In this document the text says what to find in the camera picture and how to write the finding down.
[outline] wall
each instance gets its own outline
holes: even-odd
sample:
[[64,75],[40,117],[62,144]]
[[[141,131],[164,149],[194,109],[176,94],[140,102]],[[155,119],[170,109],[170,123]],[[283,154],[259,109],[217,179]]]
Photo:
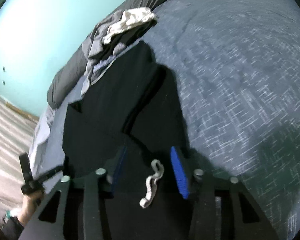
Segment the wall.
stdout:
[[123,1],[7,0],[0,10],[0,95],[39,116],[55,73]]

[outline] dark gray blanket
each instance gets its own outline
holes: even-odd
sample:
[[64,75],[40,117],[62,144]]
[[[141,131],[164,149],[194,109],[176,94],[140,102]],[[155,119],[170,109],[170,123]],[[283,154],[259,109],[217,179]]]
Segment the dark gray blanket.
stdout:
[[[294,0],[169,0],[154,12],[158,24],[142,39],[176,73],[203,168],[242,179],[280,239],[292,239],[300,229],[300,9]],[[42,171],[63,161],[66,105],[82,81],[56,112]]]

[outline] hand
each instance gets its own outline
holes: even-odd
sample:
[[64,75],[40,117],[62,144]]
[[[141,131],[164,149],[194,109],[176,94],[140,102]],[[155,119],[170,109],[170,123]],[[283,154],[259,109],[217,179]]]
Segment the hand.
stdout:
[[42,199],[43,195],[44,195],[43,192],[40,190],[32,193],[31,195],[25,195],[23,197],[23,205],[22,205],[21,212],[18,215],[18,220],[21,223],[21,225],[23,225],[24,227],[29,222],[31,216],[34,214],[34,212],[37,209],[38,205],[36,201],[38,199]]

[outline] screw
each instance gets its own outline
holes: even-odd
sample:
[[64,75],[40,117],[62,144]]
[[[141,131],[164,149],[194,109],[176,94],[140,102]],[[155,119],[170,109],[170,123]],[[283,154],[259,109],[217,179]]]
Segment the screw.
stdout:
[[203,175],[203,170],[201,169],[195,169],[194,175],[201,177]]
[[231,177],[231,178],[230,178],[230,182],[231,182],[232,184],[237,184],[237,183],[239,182],[239,180],[238,180],[237,177]]
[[103,175],[106,173],[106,170],[104,168],[100,168],[96,170],[96,174],[97,175]]
[[68,182],[69,180],[70,180],[69,176],[63,176],[60,181],[61,182]]

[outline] white drawstring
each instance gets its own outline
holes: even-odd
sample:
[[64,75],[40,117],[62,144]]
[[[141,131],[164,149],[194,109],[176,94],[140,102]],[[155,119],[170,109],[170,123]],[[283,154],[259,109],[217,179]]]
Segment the white drawstring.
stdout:
[[151,167],[154,170],[155,174],[149,176],[146,179],[146,188],[147,188],[146,197],[140,200],[140,206],[142,208],[146,208],[151,204],[155,196],[155,193],[157,192],[157,188],[158,188],[157,181],[162,178],[164,173],[164,166],[161,164],[159,160],[154,159],[151,162]]

